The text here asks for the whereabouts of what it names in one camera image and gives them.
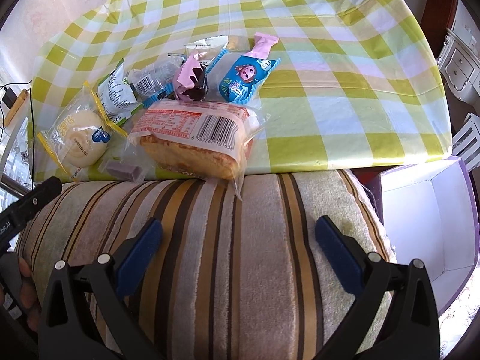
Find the person's hand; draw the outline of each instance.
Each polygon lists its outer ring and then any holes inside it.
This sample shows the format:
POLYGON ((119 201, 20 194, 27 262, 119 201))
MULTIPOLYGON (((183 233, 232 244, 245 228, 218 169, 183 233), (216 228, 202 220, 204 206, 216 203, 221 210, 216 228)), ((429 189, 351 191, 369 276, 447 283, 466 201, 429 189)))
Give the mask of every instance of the person's hand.
MULTIPOLYGON (((22 277, 22 288, 20 289, 20 303, 27 311, 27 324, 34 332, 38 329, 40 322, 40 303, 38 302, 37 290, 31 278, 32 270, 23 258, 18 259, 18 266, 20 267, 20 274, 22 277)), ((0 290, 0 307, 5 302, 5 294, 0 290)))

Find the white drawer cabinet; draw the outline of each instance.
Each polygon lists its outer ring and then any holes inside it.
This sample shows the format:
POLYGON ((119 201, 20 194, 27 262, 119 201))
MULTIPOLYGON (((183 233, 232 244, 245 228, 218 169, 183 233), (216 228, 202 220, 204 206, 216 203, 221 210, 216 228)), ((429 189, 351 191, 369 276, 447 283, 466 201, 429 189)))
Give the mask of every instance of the white drawer cabinet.
POLYGON ((480 60, 449 29, 443 45, 437 63, 448 87, 457 98, 480 109, 480 60))

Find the blue gripper pad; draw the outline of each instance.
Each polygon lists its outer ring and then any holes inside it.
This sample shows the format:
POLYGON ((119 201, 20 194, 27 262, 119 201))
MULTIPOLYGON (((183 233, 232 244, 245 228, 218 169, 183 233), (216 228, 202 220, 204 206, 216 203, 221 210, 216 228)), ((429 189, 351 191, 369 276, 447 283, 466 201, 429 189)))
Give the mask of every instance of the blue gripper pad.
POLYGON ((315 239, 345 292, 357 298, 363 292, 363 273, 342 237, 340 230, 327 216, 318 219, 315 225, 315 239))
POLYGON ((133 295, 145 274, 148 264, 162 242, 162 225, 157 219, 151 219, 137 237, 127 239, 131 242, 130 252, 116 269, 116 293, 120 299, 133 295))

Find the barcode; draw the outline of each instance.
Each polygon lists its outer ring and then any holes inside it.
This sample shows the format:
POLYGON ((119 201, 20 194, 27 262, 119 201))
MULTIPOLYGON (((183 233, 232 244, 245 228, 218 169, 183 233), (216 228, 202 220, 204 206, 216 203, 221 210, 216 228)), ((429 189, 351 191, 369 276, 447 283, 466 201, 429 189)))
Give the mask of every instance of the barcode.
POLYGON ((208 115, 198 131, 197 138, 223 143, 233 150, 235 148, 235 133, 238 129, 237 124, 232 119, 208 115))
POLYGON ((137 87, 138 93, 146 93, 154 87, 151 77, 145 76, 135 85, 137 87))

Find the white snack package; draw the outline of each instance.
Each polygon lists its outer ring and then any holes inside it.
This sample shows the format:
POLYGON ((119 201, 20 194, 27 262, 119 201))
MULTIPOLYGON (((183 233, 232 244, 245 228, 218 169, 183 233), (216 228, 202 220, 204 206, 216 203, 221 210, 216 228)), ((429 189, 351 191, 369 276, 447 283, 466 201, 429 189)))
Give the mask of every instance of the white snack package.
POLYGON ((189 43, 185 48, 187 56, 194 55, 195 59, 207 68, 222 49, 246 52, 250 50, 250 44, 246 36, 219 35, 189 43))
POLYGON ((123 60, 109 76, 100 81, 98 97, 108 118, 118 126, 143 107, 131 90, 123 60))

